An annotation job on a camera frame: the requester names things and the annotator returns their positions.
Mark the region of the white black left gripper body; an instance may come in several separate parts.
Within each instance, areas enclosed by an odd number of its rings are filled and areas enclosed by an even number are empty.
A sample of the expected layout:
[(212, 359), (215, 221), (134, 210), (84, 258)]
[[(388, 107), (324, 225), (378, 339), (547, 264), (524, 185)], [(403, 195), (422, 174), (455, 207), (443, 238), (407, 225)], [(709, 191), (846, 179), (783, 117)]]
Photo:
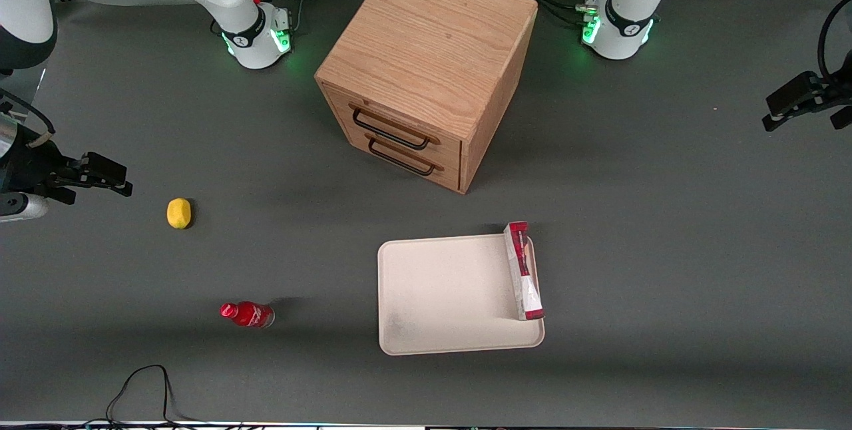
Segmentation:
[(819, 58), (819, 78), (823, 87), (822, 108), (850, 105), (851, 57), (844, 57), (839, 69), (829, 72), (827, 59)]

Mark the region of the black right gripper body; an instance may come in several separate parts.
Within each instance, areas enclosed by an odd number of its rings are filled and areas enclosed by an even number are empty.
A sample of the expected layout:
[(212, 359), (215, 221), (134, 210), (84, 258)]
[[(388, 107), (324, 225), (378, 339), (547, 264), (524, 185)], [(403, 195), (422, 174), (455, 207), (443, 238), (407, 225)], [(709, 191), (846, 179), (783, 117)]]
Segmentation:
[(30, 148), (27, 144), (37, 138), (37, 133), (16, 124), (15, 138), (2, 156), (2, 193), (22, 192), (41, 195), (41, 186), (65, 186), (77, 182), (75, 160), (61, 154), (56, 144)]

